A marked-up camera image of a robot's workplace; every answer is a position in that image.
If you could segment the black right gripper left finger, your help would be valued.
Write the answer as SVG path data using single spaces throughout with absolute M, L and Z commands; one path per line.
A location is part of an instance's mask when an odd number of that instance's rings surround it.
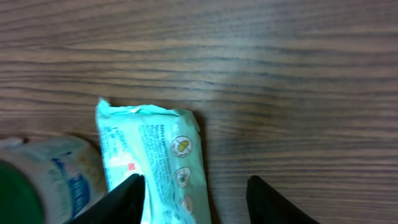
M 68 224 L 140 224 L 144 199 L 145 178 L 133 174 Z

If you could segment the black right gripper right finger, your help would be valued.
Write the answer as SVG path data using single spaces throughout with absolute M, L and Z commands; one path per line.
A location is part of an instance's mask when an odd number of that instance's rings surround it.
M 247 181 L 246 201 L 251 224 L 319 224 L 257 175 Z

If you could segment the teal tissue packet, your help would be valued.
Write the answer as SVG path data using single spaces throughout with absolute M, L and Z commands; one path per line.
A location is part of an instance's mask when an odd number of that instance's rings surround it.
M 109 190 L 130 175 L 146 180 L 142 223 L 210 224 L 200 128 L 189 110 L 155 105 L 96 107 Z

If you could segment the green lid jar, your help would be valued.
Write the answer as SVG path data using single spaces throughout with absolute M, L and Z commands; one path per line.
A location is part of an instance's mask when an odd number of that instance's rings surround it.
M 107 192 L 100 154 L 81 138 L 1 140 L 1 223 L 68 223 Z

